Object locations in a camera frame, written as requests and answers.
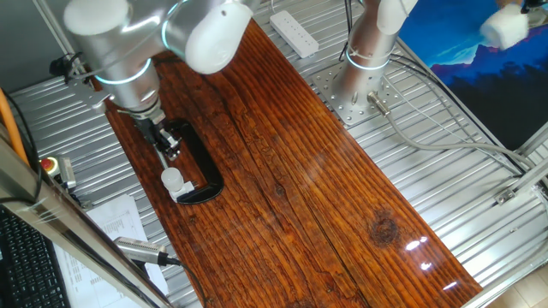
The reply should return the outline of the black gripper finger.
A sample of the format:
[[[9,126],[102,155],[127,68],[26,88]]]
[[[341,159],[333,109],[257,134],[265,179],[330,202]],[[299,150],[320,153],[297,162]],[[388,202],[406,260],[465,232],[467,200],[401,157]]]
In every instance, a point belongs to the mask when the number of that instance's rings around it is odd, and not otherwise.
[[[170,140],[164,136],[154,137],[156,145],[155,147],[164,155],[165,158],[171,159],[172,148]]]
[[[164,139],[167,144],[166,153],[168,155],[178,155],[180,153],[180,140],[170,131],[164,131]]]

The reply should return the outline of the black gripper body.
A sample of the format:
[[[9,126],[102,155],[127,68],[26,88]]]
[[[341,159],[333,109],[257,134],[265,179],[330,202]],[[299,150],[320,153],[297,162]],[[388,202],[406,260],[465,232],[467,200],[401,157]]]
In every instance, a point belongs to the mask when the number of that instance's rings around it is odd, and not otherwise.
[[[150,118],[136,119],[134,118],[135,126],[143,134],[146,141],[152,145],[165,145],[165,140],[160,131],[164,129],[166,123],[165,118],[160,120],[151,120]]]

